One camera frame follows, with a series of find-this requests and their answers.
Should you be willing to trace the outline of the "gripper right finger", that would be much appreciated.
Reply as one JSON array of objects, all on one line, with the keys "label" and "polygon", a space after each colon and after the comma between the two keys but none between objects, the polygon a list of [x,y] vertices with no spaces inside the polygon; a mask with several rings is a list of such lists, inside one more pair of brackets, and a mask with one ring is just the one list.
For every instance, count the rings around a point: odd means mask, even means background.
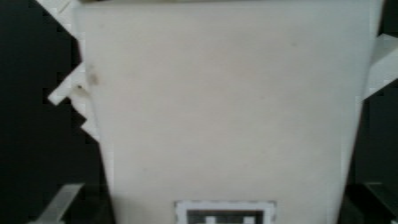
[{"label": "gripper right finger", "polygon": [[349,186],[343,224],[398,224],[398,194],[380,182]]}]

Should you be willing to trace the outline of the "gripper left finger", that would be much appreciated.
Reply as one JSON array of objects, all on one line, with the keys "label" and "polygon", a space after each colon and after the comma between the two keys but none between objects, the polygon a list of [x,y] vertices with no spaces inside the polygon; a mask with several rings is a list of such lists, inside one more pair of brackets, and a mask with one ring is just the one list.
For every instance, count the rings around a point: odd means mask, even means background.
[{"label": "gripper left finger", "polygon": [[27,224],[114,224],[112,204],[103,187],[84,183],[66,184],[39,217]]}]

